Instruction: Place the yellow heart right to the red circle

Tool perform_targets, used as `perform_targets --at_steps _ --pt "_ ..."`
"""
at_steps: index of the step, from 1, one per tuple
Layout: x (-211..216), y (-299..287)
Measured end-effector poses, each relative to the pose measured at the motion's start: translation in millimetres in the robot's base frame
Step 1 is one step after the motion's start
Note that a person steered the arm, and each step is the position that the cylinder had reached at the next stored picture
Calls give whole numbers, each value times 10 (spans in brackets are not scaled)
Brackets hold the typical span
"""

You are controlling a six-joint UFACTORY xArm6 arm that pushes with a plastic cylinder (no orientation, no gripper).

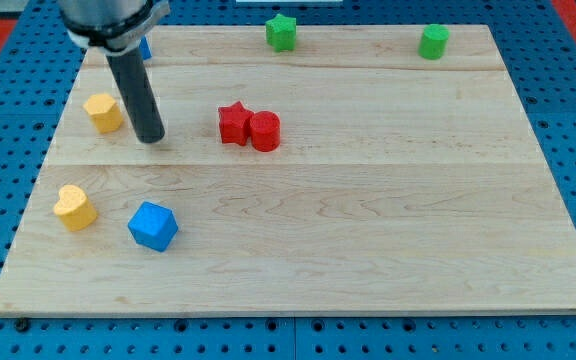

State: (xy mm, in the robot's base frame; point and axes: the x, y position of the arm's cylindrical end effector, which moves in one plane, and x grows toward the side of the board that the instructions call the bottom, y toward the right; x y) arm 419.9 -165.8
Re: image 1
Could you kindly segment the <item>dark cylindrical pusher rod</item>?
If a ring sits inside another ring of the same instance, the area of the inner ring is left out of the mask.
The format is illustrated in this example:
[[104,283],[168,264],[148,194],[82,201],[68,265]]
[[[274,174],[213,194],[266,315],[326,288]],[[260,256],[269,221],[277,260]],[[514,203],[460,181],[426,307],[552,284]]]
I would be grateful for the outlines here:
[[106,59],[136,138],[146,144],[159,142],[165,136],[165,128],[140,50],[135,48]]

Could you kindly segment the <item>blue block behind arm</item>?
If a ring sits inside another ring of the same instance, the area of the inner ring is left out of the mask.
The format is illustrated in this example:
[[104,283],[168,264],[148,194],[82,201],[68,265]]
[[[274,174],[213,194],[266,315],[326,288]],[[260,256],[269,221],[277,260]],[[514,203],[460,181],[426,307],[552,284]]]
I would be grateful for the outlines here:
[[152,52],[150,49],[150,45],[148,43],[148,39],[144,36],[139,44],[139,50],[144,61],[149,60],[152,58]]

